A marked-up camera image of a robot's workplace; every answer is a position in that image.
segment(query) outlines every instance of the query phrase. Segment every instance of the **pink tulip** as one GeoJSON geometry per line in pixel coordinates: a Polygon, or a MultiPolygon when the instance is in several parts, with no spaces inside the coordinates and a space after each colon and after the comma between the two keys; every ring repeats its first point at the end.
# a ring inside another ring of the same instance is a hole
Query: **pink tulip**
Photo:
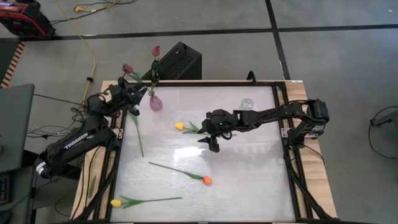
{"type": "Polygon", "coordinates": [[[127,74],[132,74],[133,72],[132,67],[128,64],[123,65],[123,71],[126,72],[127,74]]]}
{"type": "Polygon", "coordinates": [[[160,46],[156,46],[153,50],[152,50],[152,55],[155,57],[158,57],[160,55],[160,46]]]}
{"type": "Polygon", "coordinates": [[[150,99],[149,99],[149,106],[153,111],[159,111],[163,107],[162,100],[155,96],[155,93],[153,95],[150,94],[150,99]]]}

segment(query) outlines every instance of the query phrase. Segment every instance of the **keyboard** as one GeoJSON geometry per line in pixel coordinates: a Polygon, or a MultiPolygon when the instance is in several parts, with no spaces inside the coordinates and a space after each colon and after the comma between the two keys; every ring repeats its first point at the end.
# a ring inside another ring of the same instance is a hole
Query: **keyboard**
{"type": "Polygon", "coordinates": [[[8,173],[0,174],[0,205],[11,202],[11,176],[8,173]]]}

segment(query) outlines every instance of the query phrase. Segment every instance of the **wooden table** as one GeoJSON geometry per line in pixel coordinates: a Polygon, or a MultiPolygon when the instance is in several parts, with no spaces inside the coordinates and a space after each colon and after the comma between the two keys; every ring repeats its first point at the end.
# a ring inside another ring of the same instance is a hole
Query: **wooden table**
{"type": "MultiPolygon", "coordinates": [[[[186,83],[186,82],[251,82],[250,80],[236,80],[236,81],[231,81],[231,80],[195,80],[195,81],[185,81],[185,80],[167,80],[167,81],[161,81],[164,83],[170,82],[170,83],[186,83]]],[[[279,81],[279,80],[264,80],[261,82],[285,82],[286,89],[287,89],[287,95],[289,97],[289,100],[304,100],[307,99],[307,95],[305,93],[305,88],[304,84],[302,81],[279,81]]],[[[104,81],[101,87],[101,92],[105,91],[107,87],[110,84],[117,84],[116,81],[104,81]]],[[[282,92],[278,90],[280,103],[284,103],[282,100],[282,92]]],[[[104,96],[107,100],[110,99],[110,96],[104,96]]],[[[294,119],[294,125],[298,125],[300,120],[294,119]]],[[[120,127],[121,125],[121,120],[119,119],[117,121],[117,126],[120,127]]],[[[317,140],[313,139],[306,139],[305,144],[312,149],[316,150],[317,152],[320,152],[320,147],[319,143],[317,140]]],[[[84,181],[83,181],[83,174],[80,176],[80,181],[79,185],[77,188],[76,196],[75,196],[75,202],[73,204],[73,210],[71,214],[71,218],[73,213],[76,211],[75,217],[79,216],[79,214],[83,211],[83,207],[85,204],[89,203],[91,198],[86,198],[86,191],[88,184],[90,183],[90,180],[88,179],[88,171],[89,171],[89,166],[91,159],[92,165],[91,165],[91,171],[90,171],[90,179],[92,180],[93,177],[96,177],[96,182],[94,184],[94,191],[93,195],[95,195],[97,189],[98,189],[98,184],[99,184],[99,177],[101,175],[101,170],[103,168],[104,164],[104,155],[105,155],[105,148],[99,148],[98,152],[95,154],[95,157],[93,158],[93,155],[95,153],[95,150],[91,150],[86,154],[85,157],[85,168],[84,168],[84,181]]],[[[329,187],[329,182],[328,182],[328,177],[326,176],[326,171],[325,171],[325,166],[323,165],[322,160],[319,158],[317,154],[314,152],[303,148],[300,150],[300,156],[302,159],[302,164],[303,164],[303,171],[305,175],[305,180],[307,183],[307,188],[310,191],[310,193],[315,197],[316,201],[322,206],[322,208],[331,216],[336,217],[336,210],[335,206],[333,203],[333,198],[331,196],[330,192],[330,187],[329,187]]],[[[109,164],[108,164],[108,172],[110,171],[113,162],[114,162],[114,152],[111,153],[111,156],[109,157],[109,164]]],[[[301,194],[300,190],[296,187],[297,191],[297,197],[298,197],[298,205],[301,213],[302,218],[306,218],[306,208],[304,205],[304,199],[303,195],[301,194]]],[[[103,195],[103,199],[101,201],[101,208],[99,211],[99,218],[105,218],[105,213],[106,213],[106,207],[108,204],[108,195],[109,195],[109,188],[103,195]]]]}

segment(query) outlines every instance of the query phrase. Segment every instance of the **red equipment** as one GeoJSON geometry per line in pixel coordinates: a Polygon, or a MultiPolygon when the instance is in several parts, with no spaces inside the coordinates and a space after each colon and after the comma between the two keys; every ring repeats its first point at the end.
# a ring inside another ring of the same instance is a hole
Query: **red equipment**
{"type": "Polygon", "coordinates": [[[50,39],[55,33],[50,21],[32,4],[0,2],[0,22],[19,37],[50,39]]]}

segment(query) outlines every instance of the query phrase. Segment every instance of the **pink vase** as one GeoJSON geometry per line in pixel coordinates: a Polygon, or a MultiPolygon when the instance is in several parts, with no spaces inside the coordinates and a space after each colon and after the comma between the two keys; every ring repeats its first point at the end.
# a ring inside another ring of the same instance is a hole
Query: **pink vase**
{"type": "Polygon", "coordinates": [[[155,93],[154,94],[149,93],[149,96],[150,96],[149,99],[150,108],[153,111],[159,111],[160,109],[162,109],[163,107],[162,100],[159,97],[155,96],[155,93]]]}

